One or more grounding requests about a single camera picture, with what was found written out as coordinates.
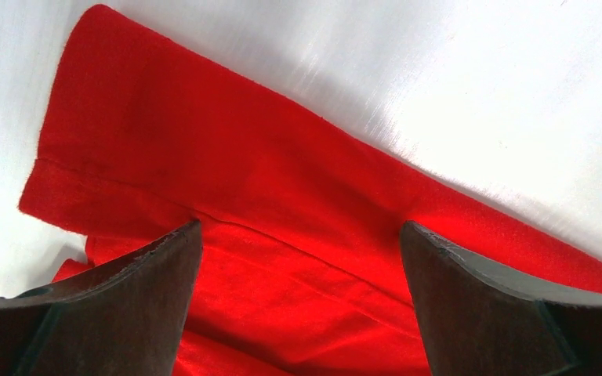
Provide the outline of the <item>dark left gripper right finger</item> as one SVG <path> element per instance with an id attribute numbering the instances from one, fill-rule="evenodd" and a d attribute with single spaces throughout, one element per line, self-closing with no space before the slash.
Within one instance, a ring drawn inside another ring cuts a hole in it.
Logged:
<path id="1" fill-rule="evenodd" d="M 434 375 L 602 375 L 602 294 L 534 277 L 416 222 L 401 258 Z"/>

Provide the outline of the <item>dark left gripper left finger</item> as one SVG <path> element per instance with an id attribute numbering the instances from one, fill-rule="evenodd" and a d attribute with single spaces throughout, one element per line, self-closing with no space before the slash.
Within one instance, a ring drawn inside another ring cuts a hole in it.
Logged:
<path id="1" fill-rule="evenodd" d="M 169 375 L 202 256 L 191 222 L 143 248 L 0 298 L 0 375 Z"/>

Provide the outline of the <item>red t-shirt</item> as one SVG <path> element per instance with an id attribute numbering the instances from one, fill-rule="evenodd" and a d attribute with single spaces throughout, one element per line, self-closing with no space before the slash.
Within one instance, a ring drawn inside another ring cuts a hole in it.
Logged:
<path id="1" fill-rule="evenodd" d="M 406 220 L 602 293 L 596 259 L 105 5 L 67 41 L 19 207 L 93 265 L 201 221 L 176 375 L 428 375 Z"/>

